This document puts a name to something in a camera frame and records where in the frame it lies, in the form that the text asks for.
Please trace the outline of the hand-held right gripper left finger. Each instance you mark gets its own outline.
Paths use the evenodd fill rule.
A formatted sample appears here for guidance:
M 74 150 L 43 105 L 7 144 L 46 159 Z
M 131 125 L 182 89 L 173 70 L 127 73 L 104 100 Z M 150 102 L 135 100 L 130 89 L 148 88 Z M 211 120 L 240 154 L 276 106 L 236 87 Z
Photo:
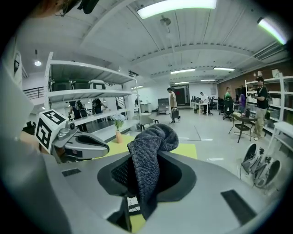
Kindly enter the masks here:
M 58 164 L 44 155 L 47 175 L 65 212 L 72 234 L 129 234 L 127 199 L 110 195 L 98 181 L 98 172 L 124 153 L 77 163 Z

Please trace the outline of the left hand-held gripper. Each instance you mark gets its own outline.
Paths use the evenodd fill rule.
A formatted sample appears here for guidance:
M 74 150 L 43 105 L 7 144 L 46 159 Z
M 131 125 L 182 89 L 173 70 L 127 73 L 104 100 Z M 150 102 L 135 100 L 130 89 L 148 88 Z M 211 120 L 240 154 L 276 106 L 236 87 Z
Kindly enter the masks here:
M 108 145 L 91 133 L 78 132 L 69 118 L 54 109 L 39 113 L 35 136 L 42 152 L 53 156 L 57 163 L 77 162 L 104 157 Z

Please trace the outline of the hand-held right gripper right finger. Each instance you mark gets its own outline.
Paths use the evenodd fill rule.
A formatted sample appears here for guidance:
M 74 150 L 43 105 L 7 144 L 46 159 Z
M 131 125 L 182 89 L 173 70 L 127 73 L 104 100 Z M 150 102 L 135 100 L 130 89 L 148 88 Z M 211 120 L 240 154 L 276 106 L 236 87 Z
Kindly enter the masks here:
M 178 202 L 160 202 L 139 230 L 140 234 L 252 234 L 267 221 L 279 199 L 267 198 L 230 171 L 213 163 L 171 152 L 161 152 L 190 166 L 196 175 L 194 188 Z M 234 190 L 256 213 L 241 224 L 223 192 Z

